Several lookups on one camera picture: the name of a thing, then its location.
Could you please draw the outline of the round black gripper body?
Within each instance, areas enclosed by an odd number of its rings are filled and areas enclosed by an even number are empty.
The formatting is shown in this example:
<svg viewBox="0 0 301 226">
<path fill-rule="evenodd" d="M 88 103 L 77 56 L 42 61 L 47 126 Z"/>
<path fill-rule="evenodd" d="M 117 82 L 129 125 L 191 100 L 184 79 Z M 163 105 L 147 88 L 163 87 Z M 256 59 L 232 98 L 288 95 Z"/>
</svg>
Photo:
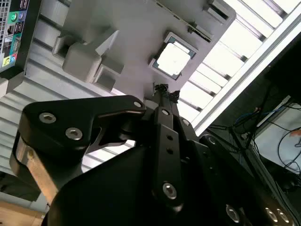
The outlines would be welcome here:
<svg viewBox="0 0 301 226">
<path fill-rule="evenodd" d="M 188 161 L 168 164 L 135 147 L 68 182 L 45 226 L 225 226 L 226 200 L 209 169 L 209 149 L 187 141 Z"/>
</svg>

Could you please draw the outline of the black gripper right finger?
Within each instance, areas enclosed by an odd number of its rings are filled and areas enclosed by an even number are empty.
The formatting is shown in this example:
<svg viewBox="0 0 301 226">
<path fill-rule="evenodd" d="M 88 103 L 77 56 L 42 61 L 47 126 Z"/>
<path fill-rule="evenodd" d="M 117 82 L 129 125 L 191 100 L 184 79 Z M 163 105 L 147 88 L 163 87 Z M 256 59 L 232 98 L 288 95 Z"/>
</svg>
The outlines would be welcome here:
<svg viewBox="0 0 301 226">
<path fill-rule="evenodd" d="M 253 151 L 239 163 L 210 133 L 198 137 L 172 104 L 179 133 L 187 226 L 293 226 L 295 213 Z"/>
</svg>

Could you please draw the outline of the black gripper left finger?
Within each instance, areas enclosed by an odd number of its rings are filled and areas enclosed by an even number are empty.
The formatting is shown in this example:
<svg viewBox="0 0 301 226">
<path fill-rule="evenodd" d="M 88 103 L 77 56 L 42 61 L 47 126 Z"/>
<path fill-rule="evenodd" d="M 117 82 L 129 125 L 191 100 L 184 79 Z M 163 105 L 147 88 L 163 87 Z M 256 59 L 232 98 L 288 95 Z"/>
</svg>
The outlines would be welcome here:
<svg viewBox="0 0 301 226">
<path fill-rule="evenodd" d="M 10 157 L 13 171 L 49 205 L 71 180 L 135 147 L 168 164 L 180 160 L 172 104 L 179 92 L 155 86 L 149 104 L 134 96 L 36 102 L 21 114 Z"/>
</svg>

